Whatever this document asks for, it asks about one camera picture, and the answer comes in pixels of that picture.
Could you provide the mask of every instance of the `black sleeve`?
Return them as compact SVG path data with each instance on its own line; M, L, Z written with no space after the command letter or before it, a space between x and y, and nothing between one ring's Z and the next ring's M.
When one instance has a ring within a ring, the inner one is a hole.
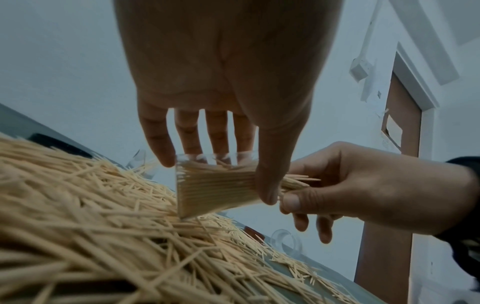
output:
M480 181L480 157L460 157L448 163L472 169ZM462 222L436 237L448 242L455 262L480 280L480 198L475 209Z

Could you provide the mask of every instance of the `brown wooden door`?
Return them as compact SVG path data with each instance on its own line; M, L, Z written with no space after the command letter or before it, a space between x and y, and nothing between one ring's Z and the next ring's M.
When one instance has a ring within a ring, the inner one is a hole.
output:
M422 111L395 74L386 107L388 112L383 118L382 130L388 134L390 115L402 129L401 153L418 157ZM388 304L407 304L411 250L411 233L365 223L355 283Z

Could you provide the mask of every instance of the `door frame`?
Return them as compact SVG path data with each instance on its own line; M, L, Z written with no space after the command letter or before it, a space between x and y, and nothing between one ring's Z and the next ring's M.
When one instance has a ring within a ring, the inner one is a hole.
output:
M397 45L392 73L396 74L422 111L418 157L420 159L432 160L435 114L436 108L440 107L440 104L400 42ZM431 238L431 236L418 234L413 234L412 236L408 291L409 303L418 297L417 294L420 291L419 287L413 284L413 281L419 277L427 277L430 272L428 255L429 240Z

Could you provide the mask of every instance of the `hand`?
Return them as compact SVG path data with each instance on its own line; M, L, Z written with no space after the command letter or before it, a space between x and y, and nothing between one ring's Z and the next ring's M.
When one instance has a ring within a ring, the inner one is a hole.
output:
M286 194L281 210L295 214L299 230L306 230L307 214L318 214L323 243L331 241L341 216L437 235L464 219L480 195L469 168L348 143L293 162L290 173L321 179L321 187Z
M228 152L232 111L238 151L252 149L259 127L256 186L264 202L276 203L341 6L339 0L116 0L138 115L160 162L175 163L169 108L187 154L202 152L200 109L214 153Z

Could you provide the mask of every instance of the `black object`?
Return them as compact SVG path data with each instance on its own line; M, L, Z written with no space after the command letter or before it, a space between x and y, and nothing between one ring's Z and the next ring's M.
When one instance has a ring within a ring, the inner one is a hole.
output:
M38 143L39 145L42 145L47 148L57 148L69 154L79 155L85 158L93 158L93 156L90 153L87 153L82 149L79 149L66 142L63 142L61 140L58 140L56 138L53 138L44 134L34 133L28 138L28 140Z

